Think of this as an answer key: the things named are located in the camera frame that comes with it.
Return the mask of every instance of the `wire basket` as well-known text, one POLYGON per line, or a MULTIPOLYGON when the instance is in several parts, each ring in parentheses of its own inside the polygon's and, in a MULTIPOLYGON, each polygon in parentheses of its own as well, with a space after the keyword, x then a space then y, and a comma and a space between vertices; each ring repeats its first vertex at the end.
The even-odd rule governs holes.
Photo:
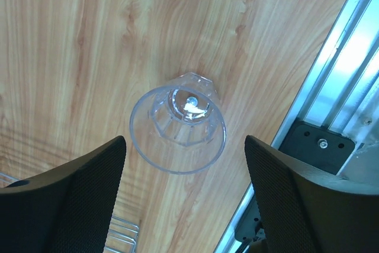
MULTIPOLYGON (((16 181, 18 179, 0 172, 0 188, 16 181)), ((138 225, 117 216, 112 216, 104 252, 136 253, 138 233, 138 225)))

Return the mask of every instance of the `metal wire rack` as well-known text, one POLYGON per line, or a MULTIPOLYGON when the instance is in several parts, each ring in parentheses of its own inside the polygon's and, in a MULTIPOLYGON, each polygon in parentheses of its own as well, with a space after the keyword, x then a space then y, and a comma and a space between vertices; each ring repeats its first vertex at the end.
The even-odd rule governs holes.
MULTIPOLYGON (((0 188, 18 179, 0 172, 0 188)), ((139 227, 135 223, 112 216, 104 252, 136 253, 139 227)))

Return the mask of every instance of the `clear plastic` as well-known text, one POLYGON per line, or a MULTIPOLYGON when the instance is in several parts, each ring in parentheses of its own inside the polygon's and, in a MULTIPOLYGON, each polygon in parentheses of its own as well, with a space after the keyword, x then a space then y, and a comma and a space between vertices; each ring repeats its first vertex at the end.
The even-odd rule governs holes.
POLYGON ((138 100, 130 134, 138 153, 172 174, 193 174, 219 158, 226 141, 220 101, 211 80, 187 73, 138 100))

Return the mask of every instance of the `screw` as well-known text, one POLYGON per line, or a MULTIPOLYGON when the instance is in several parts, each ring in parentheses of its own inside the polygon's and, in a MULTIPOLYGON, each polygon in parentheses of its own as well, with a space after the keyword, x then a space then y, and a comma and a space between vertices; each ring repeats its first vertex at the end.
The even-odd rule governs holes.
POLYGON ((366 119, 363 121, 363 123, 366 125, 366 126, 369 126, 371 123, 372 123, 372 120, 371 119, 366 119))
POLYGON ((322 148, 322 149, 327 148, 327 140, 326 139, 319 139, 319 141, 317 143, 319 144, 320 148, 322 148))
POLYGON ((193 97, 193 96, 188 97, 187 98, 187 104, 190 104, 190 105, 196 107, 198 104, 197 98, 193 97))

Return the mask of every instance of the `wood grain surface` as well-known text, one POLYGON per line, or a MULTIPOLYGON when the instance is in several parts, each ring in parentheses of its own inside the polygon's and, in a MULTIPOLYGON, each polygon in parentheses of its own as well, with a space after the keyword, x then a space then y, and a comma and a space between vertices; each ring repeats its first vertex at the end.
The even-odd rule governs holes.
POLYGON ((212 252, 249 184, 247 134, 270 143, 345 0, 0 0, 1 171, 41 173, 121 134, 115 207, 139 253, 212 252), (152 88, 212 79, 228 137, 199 174, 160 172, 129 116, 152 88))

